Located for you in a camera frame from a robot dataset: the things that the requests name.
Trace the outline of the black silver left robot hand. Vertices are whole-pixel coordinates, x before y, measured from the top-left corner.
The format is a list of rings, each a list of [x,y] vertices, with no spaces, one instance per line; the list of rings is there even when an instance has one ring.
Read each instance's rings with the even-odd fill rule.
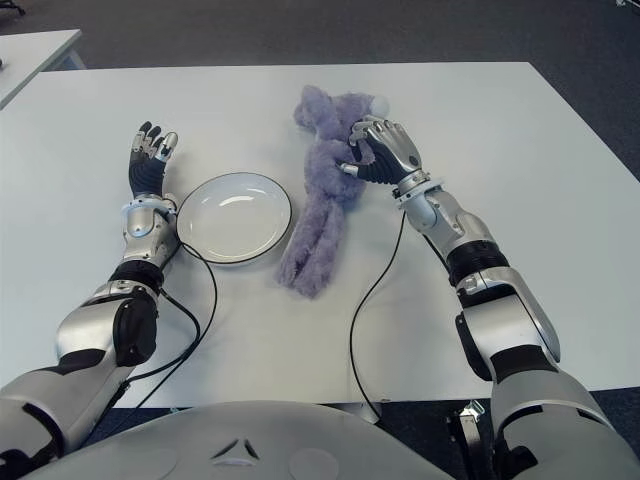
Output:
[[[166,164],[178,143],[175,132],[162,133],[158,125],[145,121],[134,135],[128,166],[129,186],[134,198],[163,195]]]

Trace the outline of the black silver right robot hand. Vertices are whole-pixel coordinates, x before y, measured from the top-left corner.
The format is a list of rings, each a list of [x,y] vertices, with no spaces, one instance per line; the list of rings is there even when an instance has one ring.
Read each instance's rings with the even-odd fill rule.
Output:
[[[416,145],[399,123],[367,115],[353,124],[348,145],[359,161],[337,162],[347,175],[370,183],[395,185],[399,194],[430,180]]]

